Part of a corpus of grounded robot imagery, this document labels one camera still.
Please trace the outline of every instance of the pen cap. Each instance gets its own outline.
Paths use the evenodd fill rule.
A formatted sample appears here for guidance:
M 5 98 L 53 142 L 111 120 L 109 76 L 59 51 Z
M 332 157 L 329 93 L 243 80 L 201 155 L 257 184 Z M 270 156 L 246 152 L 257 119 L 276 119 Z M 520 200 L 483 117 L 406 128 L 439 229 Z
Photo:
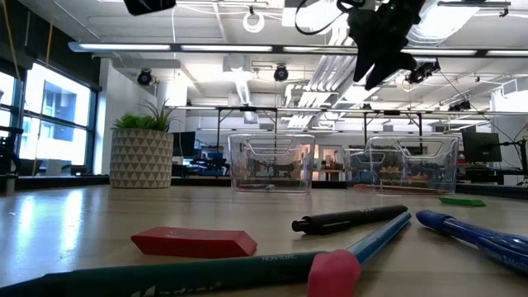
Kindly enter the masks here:
M 453 219 L 448 214 L 439 214 L 430 210 L 421 210 L 416 213 L 416 218 L 422 225 L 435 229 L 438 233 L 442 233 L 443 223 L 446 219 Z

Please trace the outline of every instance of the monitor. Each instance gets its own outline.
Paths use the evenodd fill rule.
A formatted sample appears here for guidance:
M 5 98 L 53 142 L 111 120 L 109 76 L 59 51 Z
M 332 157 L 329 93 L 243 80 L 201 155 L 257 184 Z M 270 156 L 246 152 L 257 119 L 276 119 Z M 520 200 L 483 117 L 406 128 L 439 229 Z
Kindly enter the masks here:
M 181 132 L 174 134 L 173 157 L 194 157 L 196 132 Z
M 498 133 L 462 132 L 466 162 L 502 162 Z

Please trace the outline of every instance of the pink eraser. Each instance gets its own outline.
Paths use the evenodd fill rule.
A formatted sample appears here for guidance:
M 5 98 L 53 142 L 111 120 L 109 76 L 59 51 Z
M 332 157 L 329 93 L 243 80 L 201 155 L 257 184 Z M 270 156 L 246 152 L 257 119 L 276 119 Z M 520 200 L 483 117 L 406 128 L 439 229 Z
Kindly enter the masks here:
M 308 297 L 351 297 L 360 278 L 356 256 L 343 249 L 315 256 L 308 276 Z

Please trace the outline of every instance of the white ceiling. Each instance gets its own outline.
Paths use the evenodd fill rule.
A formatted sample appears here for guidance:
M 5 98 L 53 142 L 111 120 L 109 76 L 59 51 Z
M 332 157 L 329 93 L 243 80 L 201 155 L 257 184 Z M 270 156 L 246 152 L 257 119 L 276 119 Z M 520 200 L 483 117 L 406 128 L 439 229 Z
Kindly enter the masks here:
M 115 41 L 115 42 L 173 42 L 171 11 L 159 12 L 147 16 L 129 16 L 123 3 L 99 2 L 98 0 L 19 0 L 35 13 L 73 38 L 81 41 Z M 510 13 L 528 16 L 528 1 L 511 0 Z M 266 12 L 280 13 L 282 1 L 271 2 L 274 8 Z M 202 11 L 213 12 L 210 7 L 197 7 Z M 221 12 L 244 12 L 245 8 L 220 7 Z M 75 17 L 87 29 L 79 25 Z M 175 35 L 178 43 L 237 43 L 237 44 L 286 44 L 286 45 L 321 45 L 327 44 L 328 36 L 304 36 L 293 27 L 283 27 L 281 21 L 267 17 L 264 29 L 249 33 L 242 26 L 242 14 L 220 16 L 224 26 L 225 37 L 219 27 L 216 16 L 195 12 L 184 7 L 175 9 Z M 475 16 L 457 33 L 452 35 L 441 46 L 454 47 L 516 47 L 528 46 L 528 18 L 507 16 L 504 18 Z M 179 59 L 182 65 L 196 81 L 196 90 L 189 97 L 226 97 L 229 92 L 236 92 L 232 82 L 219 81 L 222 73 L 222 54 L 123 54 L 131 59 Z M 275 83 L 271 67 L 286 64 L 290 70 L 291 80 L 310 79 L 317 68 L 321 56 L 308 55 L 253 55 L 251 60 L 259 64 L 255 80 L 249 83 L 251 92 L 268 92 L 283 95 L 286 83 Z M 473 73 L 495 73 L 493 80 L 504 74 L 528 73 L 528 59 L 441 59 L 442 71 L 452 73 L 449 79 L 456 88 L 463 92 L 470 88 L 474 91 L 473 103 L 479 108 L 488 105 L 489 94 L 497 85 L 475 82 Z M 154 74 L 162 79 L 171 79 L 171 69 L 154 69 Z M 376 95 L 382 100 L 372 102 L 374 108 L 404 107 L 405 102 L 416 101 L 420 108 L 431 106 L 440 100 L 450 98 L 457 91 L 448 85 L 442 76 L 426 80 L 428 85 L 405 92 L 401 86 L 382 88 Z

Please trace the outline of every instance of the geometric patterned planter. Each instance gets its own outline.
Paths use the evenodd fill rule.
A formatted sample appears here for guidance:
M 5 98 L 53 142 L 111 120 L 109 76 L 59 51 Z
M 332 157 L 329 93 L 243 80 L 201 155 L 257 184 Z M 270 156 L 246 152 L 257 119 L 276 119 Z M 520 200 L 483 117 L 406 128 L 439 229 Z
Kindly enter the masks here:
M 110 185 L 134 189 L 169 187 L 173 139 L 173 134 L 156 130 L 113 130 Z

